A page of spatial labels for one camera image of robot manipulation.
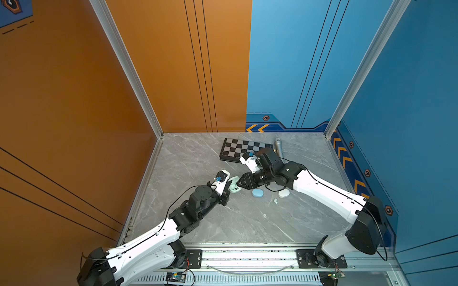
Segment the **black mounting plate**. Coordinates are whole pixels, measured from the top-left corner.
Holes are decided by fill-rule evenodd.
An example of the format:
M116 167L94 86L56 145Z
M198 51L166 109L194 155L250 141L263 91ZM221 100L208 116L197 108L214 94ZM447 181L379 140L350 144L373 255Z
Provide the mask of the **black mounting plate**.
M299 263L299 268L321 268L315 264L315 257L313 256L313 249L297 249L296 250L296 258L297 263ZM347 261L345 257L341 255L339 258L336 259L337 267L339 268L347 268Z
M202 264L202 250L201 249L188 249L186 257L189 259L190 269L199 269Z

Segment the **hexagon symbol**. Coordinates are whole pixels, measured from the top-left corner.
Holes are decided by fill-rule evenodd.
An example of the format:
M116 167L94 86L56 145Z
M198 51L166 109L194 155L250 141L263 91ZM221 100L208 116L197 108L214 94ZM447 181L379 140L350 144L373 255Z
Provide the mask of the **hexagon symbol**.
M385 212L387 213L388 216L393 215L393 209L389 205L385 206Z
M19 14L22 12L21 4L19 4L19 0L1 0L3 6L5 6L8 10L13 12L14 14Z

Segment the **yellow arrow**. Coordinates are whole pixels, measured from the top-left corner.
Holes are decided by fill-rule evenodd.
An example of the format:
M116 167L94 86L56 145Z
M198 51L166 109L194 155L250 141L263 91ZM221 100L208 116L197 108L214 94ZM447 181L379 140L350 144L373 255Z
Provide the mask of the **yellow arrow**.
M356 190L358 188L358 185L366 187L366 185L363 182L360 182L358 180L354 181L354 193L358 194L358 191Z
M269 126L269 124L262 126L260 129L258 129L258 131L264 133L263 129L266 128L267 126Z
M253 131L251 131L251 129L252 129L253 127L255 127L256 125L257 125L257 124L253 124L253 125L250 126L246 131L248 131L248 132L250 132L250 133L253 133Z
M342 141L340 138L334 138L334 149L336 149L336 141Z
M343 147L339 147L337 149L339 150L339 152L337 153L337 157L339 157L339 159L340 159L340 151L347 151L347 149L345 149Z
M348 157L345 157L345 156L344 156L344 157L343 157L343 162L342 162L343 168L344 168L344 169L345 169L345 162L347 162L347 161L353 162L353 160L351 160L351 158L348 158Z

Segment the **checkered board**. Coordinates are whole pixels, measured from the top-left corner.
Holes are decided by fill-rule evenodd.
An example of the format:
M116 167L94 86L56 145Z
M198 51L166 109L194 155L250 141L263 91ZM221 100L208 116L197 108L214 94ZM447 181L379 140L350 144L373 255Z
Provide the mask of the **checkered board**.
M225 138L223 147L221 148L221 153L219 154L219 159L221 161L240 163L240 157L242 156L242 154L245 154L245 152L253 151L254 153L256 153L265 147L273 148L273 145L253 141Z

